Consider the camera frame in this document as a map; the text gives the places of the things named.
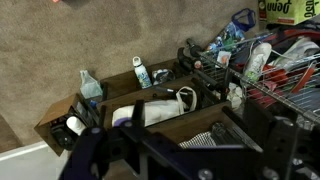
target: bottle cap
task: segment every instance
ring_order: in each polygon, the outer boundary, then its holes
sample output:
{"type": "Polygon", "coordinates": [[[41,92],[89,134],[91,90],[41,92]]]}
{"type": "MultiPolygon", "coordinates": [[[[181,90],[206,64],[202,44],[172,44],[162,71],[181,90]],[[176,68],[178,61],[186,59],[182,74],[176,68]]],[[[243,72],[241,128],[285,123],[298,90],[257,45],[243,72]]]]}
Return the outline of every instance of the bottle cap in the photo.
{"type": "Polygon", "coordinates": [[[141,59],[138,56],[135,56],[132,59],[132,62],[133,62],[133,66],[135,66],[135,67],[140,66],[142,64],[141,59]]]}
{"type": "Polygon", "coordinates": [[[77,117],[71,116],[67,120],[67,126],[70,129],[79,129],[81,127],[81,123],[80,123],[80,120],[77,117]]]}

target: white bottle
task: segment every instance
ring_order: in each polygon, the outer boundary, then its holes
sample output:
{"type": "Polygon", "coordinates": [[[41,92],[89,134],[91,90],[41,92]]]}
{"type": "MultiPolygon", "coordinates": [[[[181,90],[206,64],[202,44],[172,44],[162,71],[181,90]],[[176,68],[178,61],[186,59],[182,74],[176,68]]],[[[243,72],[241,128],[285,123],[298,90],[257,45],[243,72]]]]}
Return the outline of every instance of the white bottle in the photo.
{"type": "Polygon", "coordinates": [[[75,116],[68,118],[67,126],[79,136],[81,135],[82,131],[86,129],[86,126],[75,116]]]}
{"type": "Polygon", "coordinates": [[[136,56],[132,60],[133,66],[135,67],[134,71],[137,75],[142,89],[152,86],[146,67],[144,67],[144,65],[142,64],[140,57],[136,56]]]}

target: plastic container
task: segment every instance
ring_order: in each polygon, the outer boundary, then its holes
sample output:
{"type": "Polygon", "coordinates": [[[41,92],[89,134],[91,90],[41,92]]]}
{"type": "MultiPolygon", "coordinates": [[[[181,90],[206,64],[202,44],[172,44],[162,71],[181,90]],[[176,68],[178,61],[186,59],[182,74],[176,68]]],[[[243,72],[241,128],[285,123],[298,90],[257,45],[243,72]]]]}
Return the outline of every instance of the plastic container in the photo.
{"type": "Polygon", "coordinates": [[[86,126],[80,121],[80,119],[75,116],[71,116],[68,118],[67,126],[79,136],[81,135],[82,131],[86,129],[86,126]]]}
{"type": "Polygon", "coordinates": [[[136,56],[132,59],[132,61],[133,66],[135,67],[134,72],[137,75],[142,89],[152,86],[146,67],[144,67],[144,65],[142,64],[140,57],[136,56]]]}
{"type": "Polygon", "coordinates": [[[82,80],[80,91],[85,99],[102,96],[100,83],[91,77],[87,70],[81,70],[80,75],[82,80]]]}

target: plastic bag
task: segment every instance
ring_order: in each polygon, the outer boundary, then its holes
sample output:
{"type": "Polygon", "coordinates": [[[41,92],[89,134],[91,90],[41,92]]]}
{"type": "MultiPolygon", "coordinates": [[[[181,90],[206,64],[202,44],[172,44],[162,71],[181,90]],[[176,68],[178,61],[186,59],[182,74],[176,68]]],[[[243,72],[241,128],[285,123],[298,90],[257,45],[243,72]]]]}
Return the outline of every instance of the plastic bag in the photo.
{"type": "Polygon", "coordinates": [[[81,70],[80,75],[82,80],[80,91],[85,99],[102,95],[100,83],[91,77],[87,70],[81,70]]]}

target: beige carpet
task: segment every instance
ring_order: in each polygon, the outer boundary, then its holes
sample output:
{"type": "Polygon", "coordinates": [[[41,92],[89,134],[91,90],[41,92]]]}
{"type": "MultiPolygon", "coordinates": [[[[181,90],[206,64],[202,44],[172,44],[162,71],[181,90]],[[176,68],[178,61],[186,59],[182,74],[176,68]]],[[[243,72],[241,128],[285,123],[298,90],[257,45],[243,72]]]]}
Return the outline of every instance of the beige carpet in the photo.
{"type": "Polygon", "coordinates": [[[0,115],[0,153],[21,147],[21,142],[0,115]]]}
{"type": "Polygon", "coordinates": [[[0,1],[0,114],[26,145],[50,104],[78,92],[79,71],[98,78],[172,59],[185,39],[207,44],[252,0],[0,1]]]}

